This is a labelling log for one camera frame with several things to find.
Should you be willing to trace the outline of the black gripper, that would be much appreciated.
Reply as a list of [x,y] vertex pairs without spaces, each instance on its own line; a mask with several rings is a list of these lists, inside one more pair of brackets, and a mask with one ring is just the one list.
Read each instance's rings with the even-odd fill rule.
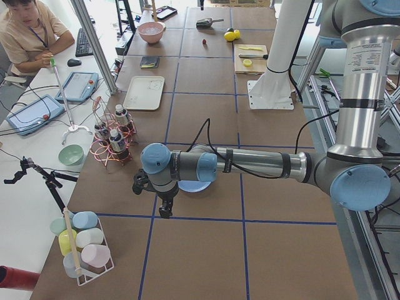
[[162,218],[170,218],[173,215],[173,199],[179,192],[178,183],[173,181],[168,183],[166,187],[156,187],[151,182],[148,174],[140,169],[133,177],[132,191],[136,195],[140,195],[142,191],[156,193],[162,199],[162,206],[159,208],[159,214]]

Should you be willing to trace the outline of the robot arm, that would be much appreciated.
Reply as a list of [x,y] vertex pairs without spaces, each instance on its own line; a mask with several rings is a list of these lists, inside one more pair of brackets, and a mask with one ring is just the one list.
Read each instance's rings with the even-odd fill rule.
[[312,184],[338,205],[367,211],[389,196],[391,180],[377,149],[393,40],[399,35],[398,1],[324,1],[319,42],[346,49],[336,140],[326,154],[251,151],[193,144],[186,152],[153,143],[141,152],[132,190],[156,193],[159,213],[172,215],[184,181],[212,182],[218,172],[293,178]]

